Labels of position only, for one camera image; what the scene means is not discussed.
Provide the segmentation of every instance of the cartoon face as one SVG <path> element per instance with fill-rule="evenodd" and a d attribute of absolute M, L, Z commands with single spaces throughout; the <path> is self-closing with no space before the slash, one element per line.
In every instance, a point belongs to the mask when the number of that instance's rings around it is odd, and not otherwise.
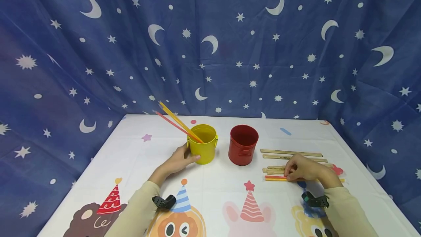
<path fill-rule="evenodd" d="M 121 209 L 113 213 L 97 214 L 99 204 L 86 204 L 75 212 L 63 237 L 103 237 L 126 206 L 122 204 Z"/>
<path fill-rule="evenodd" d="M 158 226 L 159 237 L 196 237 L 197 224 L 186 213 L 172 213 Z"/>
<path fill-rule="evenodd" d="M 294 206 L 292 215 L 296 220 L 295 228 L 301 237 L 338 237 L 326 216 L 310 218 L 305 214 L 302 206 Z"/>
<path fill-rule="evenodd" d="M 240 211 L 232 202 L 224 204 L 222 214 L 230 227 L 229 237 L 265 236 L 276 237 L 272 227 L 275 223 L 275 212 L 267 203 L 260 204 L 264 221 L 252 222 L 241 218 Z"/>

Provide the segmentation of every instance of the table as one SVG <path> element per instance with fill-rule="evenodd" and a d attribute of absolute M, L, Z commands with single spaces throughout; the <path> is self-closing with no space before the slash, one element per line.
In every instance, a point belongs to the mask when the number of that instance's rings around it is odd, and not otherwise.
<path fill-rule="evenodd" d="M 183 228 L 183 237 L 308 236 L 314 235 L 317 228 L 329 229 L 329 224 L 322 223 L 322 212 L 305 208 L 301 200 L 304 188 L 320 194 L 319 184 L 264 181 L 262 168 L 284 165 L 287 160 L 263 159 L 261 148 L 321 152 L 344 170 L 345 186 L 359 199 L 379 236 L 419 236 L 326 121 L 195 116 L 180 119 L 190 128 L 196 123 L 216 129 L 216 156 L 207 165 L 193 164 L 167 180 L 161 195 L 166 198 L 178 194 L 178 199 L 183 199 L 177 204 L 177 217 L 169 218 L 175 216 L 171 212 L 160 213 L 147 236 L 165 236 L 163 231 L 169 221 L 174 222 L 176 230 Z M 245 167 L 232 164 L 228 158 L 230 130 L 238 124 L 252 126 L 259 134 L 253 161 Z M 38 236 L 102 237 L 124 212 L 135 190 L 185 142 L 185 134 L 158 116 L 126 115 Z M 110 198 L 115 207 L 107 209 L 104 201 Z"/>

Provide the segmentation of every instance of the red party hat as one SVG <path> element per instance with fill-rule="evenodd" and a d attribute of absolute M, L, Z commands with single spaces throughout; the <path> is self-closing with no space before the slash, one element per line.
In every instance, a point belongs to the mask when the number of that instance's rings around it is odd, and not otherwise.
<path fill-rule="evenodd" d="M 116 178 L 116 186 L 111 190 L 110 195 L 105 199 L 102 205 L 99 207 L 97 214 L 108 214 L 120 210 L 120 194 L 118 191 L 118 184 L 122 181 L 122 178 Z"/>
<path fill-rule="evenodd" d="M 243 210 L 241 211 L 240 217 L 245 221 L 261 222 L 264 221 L 264 217 L 260 208 L 253 196 L 254 184 L 250 181 L 244 183 L 247 193 L 246 200 L 244 201 Z"/>

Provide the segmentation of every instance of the left hand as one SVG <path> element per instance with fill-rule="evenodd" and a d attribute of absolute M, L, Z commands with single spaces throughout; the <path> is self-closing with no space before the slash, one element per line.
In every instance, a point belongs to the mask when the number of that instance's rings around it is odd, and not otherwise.
<path fill-rule="evenodd" d="M 162 165 L 160 165 L 153 173 L 152 176 L 148 179 L 151 182 L 154 182 L 161 187 L 165 179 L 178 171 L 183 170 L 185 167 L 191 163 L 196 162 L 200 159 L 200 156 L 190 156 L 185 158 L 186 152 L 189 151 L 187 144 L 185 143 L 182 146 L 179 146 L 174 153 L 166 160 Z"/>

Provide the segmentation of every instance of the cartoon character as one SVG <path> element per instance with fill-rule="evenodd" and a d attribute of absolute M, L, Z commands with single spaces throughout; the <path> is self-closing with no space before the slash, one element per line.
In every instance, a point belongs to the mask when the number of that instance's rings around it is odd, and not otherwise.
<path fill-rule="evenodd" d="M 244 201 L 243 210 L 239 212 L 237 206 L 232 202 L 224 204 L 222 214 L 230 227 L 229 237 L 265 236 L 276 237 L 273 231 L 275 223 L 275 212 L 269 204 L 262 203 L 258 206 L 253 193 L 254 184 L 250 181 L 244 183 L 248 191 Z"/>
<path fill-rule="evenodd" d="M 116 186 L 101 206 L 96 203 L 90 203 L 75 212 L 69 229 L 67 229 L 63 237 L 104 237 L 108 229 L 127 206 L 127 204 L 120 204 L 118 184 L 121 181 L 121 178 L 115 180 Z"/>
<path fill-rule="evenodd" d="M 177 194 L 171 210 L 160 210 L 149 225 L 147 237 L 206 237 L 206 226 L 200 212 L 190 205 L 187 180 Z"/>
<path fill-rule="evenodd" d="M 298 184 L 304 192 L 307 191 L 305 182 Z M 338 237 L 324 209 L 310 207 L 303 201 L 301 206 L 292 207 L 291 212 L 296 221 L 295 228 L 301 237 Z"/>

